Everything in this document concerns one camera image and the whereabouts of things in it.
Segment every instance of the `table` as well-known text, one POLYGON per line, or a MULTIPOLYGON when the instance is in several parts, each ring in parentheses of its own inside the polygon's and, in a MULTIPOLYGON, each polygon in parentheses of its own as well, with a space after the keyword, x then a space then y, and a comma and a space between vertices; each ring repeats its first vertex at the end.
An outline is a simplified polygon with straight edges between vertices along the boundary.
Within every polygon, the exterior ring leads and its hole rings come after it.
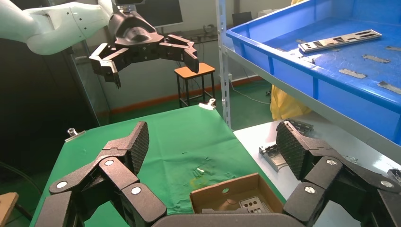
MULTIPOLYGON (((293 119, 312 124, 314 126, 314 131, 310 134, 310 137, 325 140, 341 155, 357 158, 358 165, 366 169, 387 176, 387 171, 389 169, 401 168, 401 165, 382 155, 317 113, 312 112, 293 119)), ((259 154, 260 146, 271 146, 275 144, 277 135, 276 128, 280 122, 281 121, 275 121, 253 126, 235 131, 234 134, 284 198, 288 199, 300 182, 295 178, 288 166, 281 168, 277 173, 259 154)), ((360 223, 354 220, 340 205, 330 201, 317 220, 315 226, 359 227, 360 223)))
MULTIPOLYGON (((93 161, 107 141, 127 136, 138 121, 148 123, 150 136, 148 154, 138 177, 167 206, 169 214, 193 213, 189 194, 196 189, 252 173, 260 173, 285 201, 219 113, 190 106, 91 129, 65 143, 30 226, 35 225, 54 181, 93 161), (197 168, 205 173, 200 174, 197 168)), ((85 224, 127 226, 109 202, 100 206, 85 224)))

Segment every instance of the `orange baseboard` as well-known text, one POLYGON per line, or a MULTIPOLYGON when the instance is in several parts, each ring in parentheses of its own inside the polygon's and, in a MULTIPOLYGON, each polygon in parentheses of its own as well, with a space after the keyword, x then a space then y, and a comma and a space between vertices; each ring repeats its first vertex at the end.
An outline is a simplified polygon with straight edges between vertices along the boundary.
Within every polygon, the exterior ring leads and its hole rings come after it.
MULTIPOLYGON (((242 79, 242 80, 233 82, 233 86, 236 87, 239 85, 247 84, 252 81, 258 81, 258 80, 263 80, 263 78, 257 76, 257 77, 242 79)), ((221 90, 221 85, 220 84, 216 85, 215 89, 221 90)), ((210 92, 210 91, 212 91, 212 87, 206 87, 205 90, 210 92)), ((189 94, 190 94, 190 96, 200 95, 200 94, 202 94, 202 89, 190 91, 189 94)), ((181 97, 185 97, 185 95, 186 95, 185 93, 181 93, 181 97)), ((169 102, 169 101, 173 101, 173 100, 178 100, 178 94, 166 96, 166 97, 162 97, 162 98, 157 98, 157 99, 152 99, 152 100, 148 100, 145 102, 135 103, 135 104, 128 105, 128 106, 117 107, 115 109, 112 109, 110 111, 110 113, 111 114, 120 114, 120 113, 128 112, 131 110, 141 109, 144 107, 149 107, 149 106, 153 106, 153 105, 157 105, 160 103, 165 103, 165 102, 169 102)))

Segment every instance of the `green floor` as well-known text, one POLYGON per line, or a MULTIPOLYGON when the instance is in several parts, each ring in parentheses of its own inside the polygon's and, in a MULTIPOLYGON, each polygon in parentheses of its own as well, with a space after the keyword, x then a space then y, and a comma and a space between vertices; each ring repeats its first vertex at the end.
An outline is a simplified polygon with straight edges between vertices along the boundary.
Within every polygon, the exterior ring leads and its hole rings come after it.
MULTIPOLYGON (((266 96, 266 91, 271 89, 271 84, 265 81, 251 82, 235 88, 237 91, 262 102, 269 103, 270 97, 266 96)), ((222 115, 221 91, 216 91, 217 110, 222 115)), ((250 100, 249 98, 230 90, 231 104, 231 128, 239 130, 254 125, 271 122, 270 105, 261 104, 250 100)), ((120 113, 111 116, 111 123, 121 122, 141 116, 156 114, 178 108, 178 101, 166 102, 156 106, 151 106, 143 109, 133 110, 126 113, 120 113)), ((33 180, 43 188, 47 182, 50 172, 31 176, 33 180)), ((39 195, 35 189, 25 180, 17 180, 12 183, 2 183, 0 194, 7 192, 17 192, 19 194, 18 203, 30 211, 32 214, 35 211, 39 201, 39 195)), ((23 217, 18 211, 13 210, 11 217, 8 220, 6 227, 27 227, 29 221, 23 217)))

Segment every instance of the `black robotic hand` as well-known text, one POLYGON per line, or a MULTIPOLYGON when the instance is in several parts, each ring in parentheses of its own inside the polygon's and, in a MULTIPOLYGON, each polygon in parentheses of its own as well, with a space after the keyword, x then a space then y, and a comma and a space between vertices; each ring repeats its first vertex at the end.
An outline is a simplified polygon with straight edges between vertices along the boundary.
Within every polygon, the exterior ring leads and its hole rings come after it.
POLYGON ((93 71, 118 88, 118 72, 132 63, 162 58, 182 61, 191 71, 199 71, 194 42, 175 35, 159 35, 137 12, 114 13, 108 27, 115 47, 101 44, 89 58, 93 71))

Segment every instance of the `white table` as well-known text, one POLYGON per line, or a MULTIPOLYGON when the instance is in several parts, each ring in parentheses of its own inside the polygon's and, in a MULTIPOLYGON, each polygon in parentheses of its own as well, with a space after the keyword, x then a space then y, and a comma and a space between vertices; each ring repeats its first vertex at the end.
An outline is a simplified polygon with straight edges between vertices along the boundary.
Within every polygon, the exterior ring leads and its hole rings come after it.
MULTIPOLYGON (((401 165, 382 155, 317 113, 310 113, 295 117, 294 119, 312 124, 314 132, 309 135, 310 137, 325 140, 341 155, 357 158, 357 164, 366 169, 384 176, 387 176, 387 171, 391 168, 401 169, 401 165)), ((288 166, 281 168, 277 173, 259 154, 260 146, 271 146, 276 143, 276 128, 280 122, 275 121, 253 126, 235 131, 234 134, 284 198, 288 199, 300 181, 295 178, 288 166)), ((330 201, 315 226, 359 227, 360 223, 354 220, 340 205, 330 201)))

